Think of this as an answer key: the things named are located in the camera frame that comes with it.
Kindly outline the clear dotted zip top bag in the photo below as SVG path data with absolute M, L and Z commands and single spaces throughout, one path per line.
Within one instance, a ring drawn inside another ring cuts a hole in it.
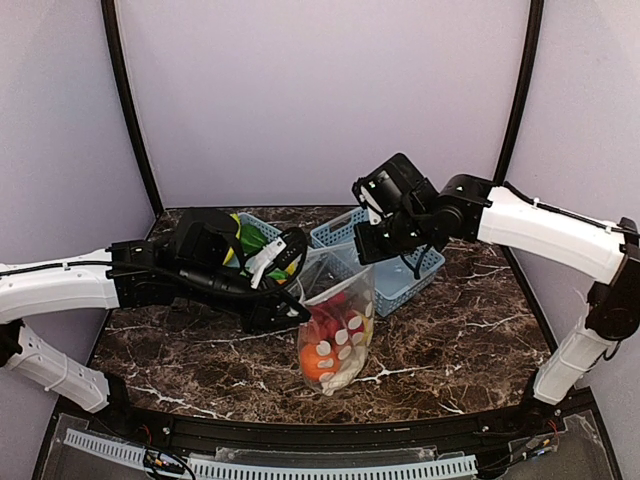
M 298 360 L 305 383 L 331 396 L 359 375 L 368 356 L 375 319 L 371 265 L 360 264 L 355 245 L 308 254 L 292 293 L 310 312 L 298 329 Z

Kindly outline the orange toy fruit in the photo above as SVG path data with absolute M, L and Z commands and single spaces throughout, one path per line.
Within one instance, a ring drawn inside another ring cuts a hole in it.
M 307 379 L 313 382 L 318 382 L 324 373 L 335 372 L 335 363 L 332 363 L 329 367 L 319 366 L 319 364 L 325 360 L 334 360 L 334 356 L 329 355 L 323 357 L 319 355 L 316 351 L 316 346 L 313 344 L 307 344 L 299 351 L 301 371 Z

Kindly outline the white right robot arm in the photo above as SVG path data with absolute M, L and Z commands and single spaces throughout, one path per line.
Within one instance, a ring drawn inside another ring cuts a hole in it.
M 442 250 L 452 239 L 522 250 L 593 281 L 588 311 L 534 377 L 538 403 L 559 404 L 606 351 L 639 329 L 639 233 L 635 223 L 597 220 L 468 174 L 436 189 L 397 153 L 352 185 L 368 219 L 354 228 L 359 261 L 375 264 Z

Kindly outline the white toy radish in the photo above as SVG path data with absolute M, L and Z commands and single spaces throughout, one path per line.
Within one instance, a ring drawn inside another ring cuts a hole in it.
M 322 394 L 332 396 L 336 391 L 349 385 L 361 372 L 367 358 L 367 348 L 357 346 L 342 366 L 329 380 L 321 382 Z

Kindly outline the red toy strawberry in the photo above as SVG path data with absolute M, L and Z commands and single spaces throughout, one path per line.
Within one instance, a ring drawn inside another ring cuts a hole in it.
M 347 340 L 349 335 L 362 332 L 362 314 L 355 310 L 352 298 L 338 293 L 328 300 L 311 306 L 313 320 L 318 325 L 320 337 L 330 341 Z

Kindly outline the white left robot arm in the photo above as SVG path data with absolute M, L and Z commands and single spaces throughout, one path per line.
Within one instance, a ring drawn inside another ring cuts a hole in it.
M 190 300 L 240 318 L 248 333 L 310 320 L 290 293 L 308 253 L 293 227 L 248 252 L 242 224 L 215 208 L 189 208 L 165 242 L 135 240 L 59 259 L 1 268 L 1 365 L 91 414 L 125 413 L 125 382 L 72 360 L 25 318 L 72 310 L 134 309 Z

